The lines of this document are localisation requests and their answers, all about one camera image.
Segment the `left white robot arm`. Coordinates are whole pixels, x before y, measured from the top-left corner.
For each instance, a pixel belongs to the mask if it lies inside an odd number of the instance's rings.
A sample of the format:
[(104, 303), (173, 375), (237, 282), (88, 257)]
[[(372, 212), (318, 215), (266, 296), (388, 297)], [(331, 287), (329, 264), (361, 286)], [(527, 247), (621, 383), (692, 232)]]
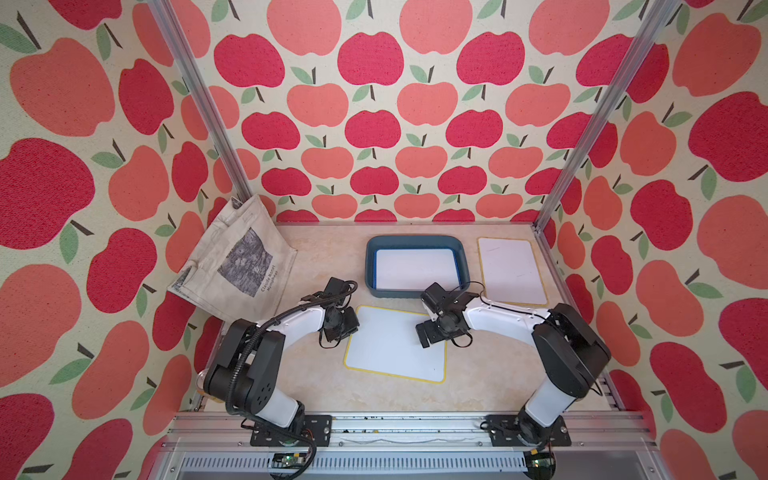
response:
[(203, 391), (227, 412), (298, 435), (305, 407), (277, 387), (285, 350), (317, 333), (329, 348), (354, 334), (359, 320), (351, 306), (298, 306), (262, 325), (241, 319), (227, 331), (203, 380)]

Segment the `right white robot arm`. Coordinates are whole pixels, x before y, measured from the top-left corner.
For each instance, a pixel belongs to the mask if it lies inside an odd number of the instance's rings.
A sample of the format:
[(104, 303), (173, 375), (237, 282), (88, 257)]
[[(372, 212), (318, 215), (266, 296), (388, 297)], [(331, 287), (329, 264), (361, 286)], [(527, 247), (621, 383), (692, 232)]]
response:
[(434, 283), (421, 294), (429, 319), (416, 326), (421, 346), (486, 331), (536, 348), (546, 378), (517, 414), (511, 433), (527, 446), (547, 443), (552, 427), (591, 390), (612, 358), (608, 346), (572, 306), (505, 306), (473, 292)]

